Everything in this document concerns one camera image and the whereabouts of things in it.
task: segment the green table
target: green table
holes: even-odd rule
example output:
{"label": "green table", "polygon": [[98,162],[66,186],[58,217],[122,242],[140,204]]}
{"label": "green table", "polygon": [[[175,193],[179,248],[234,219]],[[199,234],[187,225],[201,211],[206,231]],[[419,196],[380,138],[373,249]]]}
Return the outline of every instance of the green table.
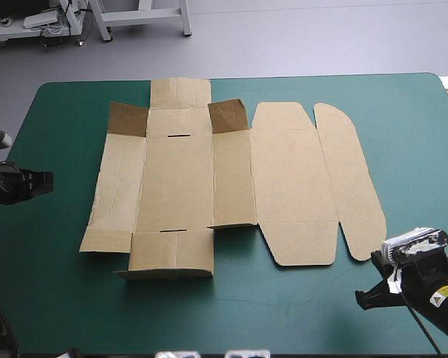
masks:
{"label": "green table", "polygon": [[[214,80],[213,101],[324,101],[353,119],[388,223],[448,232],[448,96],[430,74]],[[0,303],[22,352],[153,353],[269,348],[282,354],[432,353],[406,308],[363,311],[356,289],[380,281],[338,238],[328,267],[281,268],[257,228],[215,239],[214,279],[128,283],[127,255],[79,254],[109,101],[147,106],[148,81],[46,84],[9,158],[51,170],[55,191],[0,206]],[[448,353],[448,338],[428,323]]]}

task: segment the metal frame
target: metal frame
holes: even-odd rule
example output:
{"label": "metal frame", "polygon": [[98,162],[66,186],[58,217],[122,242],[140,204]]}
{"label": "metal frame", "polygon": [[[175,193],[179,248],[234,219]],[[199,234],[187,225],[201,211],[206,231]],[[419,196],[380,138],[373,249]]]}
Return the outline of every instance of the metal frame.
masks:
{"label": "metal frame", "polygon": [[145,25],[174,20],[182,20],[185,36],[192,34],[187,0],[179,0],[179,7],[168,9],[152,9],[152,2],[153,0],[140,0],[137,10],[107,13],[101,0],[90,0],[103,41],[113,39],[110,35],[110,28],[113,26]]}

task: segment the black cable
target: black cable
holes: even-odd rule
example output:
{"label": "black cable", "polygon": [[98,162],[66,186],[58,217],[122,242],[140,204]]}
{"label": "black cable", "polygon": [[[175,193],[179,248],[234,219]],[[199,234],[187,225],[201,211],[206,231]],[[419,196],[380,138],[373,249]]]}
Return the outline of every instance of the black cable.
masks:
{"label": "black cable", "polygon": [[61,46],[61,45],[64,45],[65,43],[68,43],[69,42],[69,39],[71,38],[71,36],[72,36],[72,27],[71,27],[71,24],[69,23],[69,21],[68,21],[68,18],[66,17],[66,14],[68,13],[68,9],[69,9],[69,6],[72,4],[72,0],[68,0],[68,5],[66,6],[66,9],[65,9],[65,18],[66,18],[66,21],[68,22],[68,36],[66,37],[66,41],[63,41],[63,35],[60,35],[60,40],[59,40],[59,42],[57,42],[57,43],[54,43],[54,44],[51,44],[51,43],[45,43],[44,41],[43,41],[43,30],[42,30],[42,32],[40,33],[40,36],[39,36],[39,39],[38,39],[38,41],[39,41],[39,43],[41,44],[41,45],[43,45],[43,46],[45,46],[45,47],[56,47],[56,46]]}
{"label": "black cable", "polygon": [[85,35],[84,39],[81,39],[81,41],[83,41],[83,42],[87,40],[88,36],[90,35],[91,31],[93,30],[93,23],[94,23],[93,17],[94,16],[92,15],[91,16],[91,26],[90,26],[90,29],[88,30],[88,32]]}
{"label": "black cable", "polygon": [[425,325],[423,324],[423,322],[421,321],[420,317],[418,317],[418,315],[416,314],[416,312],[414,311],[414,309],[410,306],[410,303],[407,301],[405,295],[403,294],[403,291],[400,290],[400,296],[402,296],[403,302],[405,302],[406,308],[408,308],[408,311],[410,311],[411,315],[413,316],[413,318],[415,319],[415,321],[418,323],[418,326],[420,327],[420,329],[423,331],[423,333],[425,333],[426,338],[430,341],[430,343],[433,346],[433,349],[435,349],[435,352],[438,356],[443,356],[443,354],[440,351],[440,348],[438,347],[438,345],[436,344],[435,340],[433,339],[432,335],[430,334],[430,332],[426,329]]}

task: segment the gray floor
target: gray floor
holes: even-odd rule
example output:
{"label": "gray floor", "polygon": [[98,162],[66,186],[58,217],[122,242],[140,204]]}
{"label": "gray floor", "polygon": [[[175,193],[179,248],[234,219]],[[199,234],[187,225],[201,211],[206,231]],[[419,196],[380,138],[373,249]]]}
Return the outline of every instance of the gray floor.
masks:
{"label": "gray floor", "polygon": [[[108,10],[132,5],[105,1]],[[95,26],[83,48],[43,48],[36,39],[1,47],[0,129],[16,136],[50,81],[448,75],[448,0],[190,0],[190,9],[188,38],[175,23],[116,29],[103,43]]]}

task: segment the cable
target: cable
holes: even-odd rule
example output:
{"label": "cable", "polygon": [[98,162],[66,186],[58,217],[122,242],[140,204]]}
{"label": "cable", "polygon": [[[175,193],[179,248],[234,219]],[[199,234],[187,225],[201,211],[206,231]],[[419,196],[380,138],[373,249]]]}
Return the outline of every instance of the cable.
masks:
{"label": "cable", "polygon": [[408,308],[408,311],[410,311],[411,315],[413,316],[414,320],[418,323],[418,326],[420,327],[420,329],[423,331],[423,333],[425,333],[426,338],[430,341],[430,343],[433,346],[433,349],[435,349],[435,352],[438,356],[442,357],[443,354],[440,351],[440,348],[438,347],[438,345],[436,344],[435,340],[433,339],[432,335],[430,334],[430,332],[426,329],[425,325],[423,324],[423,322],[421,321],[420,317],[418,317],[418,315],[416,314],[416,312],[414,311],[414,309],[410,306],[410,303],[407,301],[405,295],[403,294],[403,291],[400,290],[400,296],[403,299],[403,302],[405,302],[406,308]]}
{"label": "cable", "polygon": [[[92,11],[91,10],[88,10],[88,9],[85,9],[85,10],[83,10],[83,11],[85,11],[85,12],[87,12],[87,13],[92,13]],[[87,32],[87,34],[85,35],[85,37],[83,38],[83,39],[81,39],[81,41],[86,41],[87,40],[87,38],[88,38],[88,36],[90,35],[90,33],[91,33],[91,31],[93,30],[93,23],[94,23],[94,20],[93,20],[93,15],[91,15],[91,26],[90,26],[90,29],[88,30],[88,32]]]}
{"label": "cable", "polygon": [[[71,24],[69,23],[66,15],[68,14],[68,9],[70,7],[70,5],[72,4],[72,0],[68,0],[68,5],[66,6],[65,9],[65,13],[60,15],[59,19],[57,22],[53,23],[53,24],[48,24],[48,25],[44,25],[42,28],[42,31],[40,33],[39,36],[39,42],[41,45],[45,46],[45,47],[56,47],[56,46],[60,46],[60,45],[64,45],[65,43],[69,42],[69,39],[72,36],[72,29],[71,29]],[[56,43],[45,43],[45,41],[43,40],[43,31],[47,30],[47,32],[51,35],[61,35],[61,33],[63,32],[63,29],[65,28],[65,26],[68,25],[68,36],[66,37],[66,40],[63,40],[63,36],[60,36],[59,40]]]}

